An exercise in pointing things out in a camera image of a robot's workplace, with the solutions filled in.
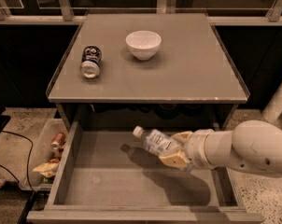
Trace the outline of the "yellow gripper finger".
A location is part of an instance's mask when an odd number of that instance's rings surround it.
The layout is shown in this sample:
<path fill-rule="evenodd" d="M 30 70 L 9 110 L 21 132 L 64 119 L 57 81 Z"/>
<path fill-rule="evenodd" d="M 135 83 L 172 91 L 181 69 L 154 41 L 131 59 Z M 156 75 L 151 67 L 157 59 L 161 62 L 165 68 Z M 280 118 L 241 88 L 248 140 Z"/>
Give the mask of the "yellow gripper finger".
<path fill-rule="evenodd" d="M 184 145 L 189 140 L 189 138 L 191 136 L 192 136 L 191 131 L 185 131 L 185 132 L 181 132 L 181 133 L 175 133 L 171 136 L 171 138 L 176 140 L 180 144 Z"/>
<path fill-rule="evenodd" d="M 169 167 L 184 169 L 190 165 L 190 160 L 182 149 L 170 150 L 159 155 L 160 161 Z"/>

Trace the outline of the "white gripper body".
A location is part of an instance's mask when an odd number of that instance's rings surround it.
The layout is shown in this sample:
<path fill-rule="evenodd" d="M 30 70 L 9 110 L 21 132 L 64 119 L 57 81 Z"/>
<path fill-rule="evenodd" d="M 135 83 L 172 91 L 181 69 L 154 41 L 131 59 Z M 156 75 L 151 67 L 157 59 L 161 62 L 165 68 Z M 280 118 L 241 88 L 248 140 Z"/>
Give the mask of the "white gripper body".
<path fill-rule="evenodd" d="M 211 129 L 198 130 L 187 138 L 187 141 L 184 145 L 184 150 L 190 164 L 185 169 L 186 172 L 191 172 L 194 169 L 212 170 L 215 168 L 215 166 L 212 165 L 206 157 L 204 151 L 205 141 L 213 132 L 214 131 Z"/>

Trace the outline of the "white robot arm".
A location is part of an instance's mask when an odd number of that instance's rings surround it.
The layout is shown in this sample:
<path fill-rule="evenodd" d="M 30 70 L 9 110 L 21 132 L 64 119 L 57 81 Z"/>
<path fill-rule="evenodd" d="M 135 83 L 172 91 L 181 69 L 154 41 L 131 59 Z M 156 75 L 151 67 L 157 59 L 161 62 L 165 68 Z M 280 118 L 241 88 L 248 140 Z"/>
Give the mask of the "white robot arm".
<path fill-rule="evenodd" d="M 183 147 L 159 156 L 167 166 L 192 168 L 230 168 L 242 173 L 282 176 L 282 130 L 274 122 L 282 113 L 282 83 L 262 111 L 263 121 L 248 120 L 232 131 L 199 130 L 177 133 L 173 137 Z"/>

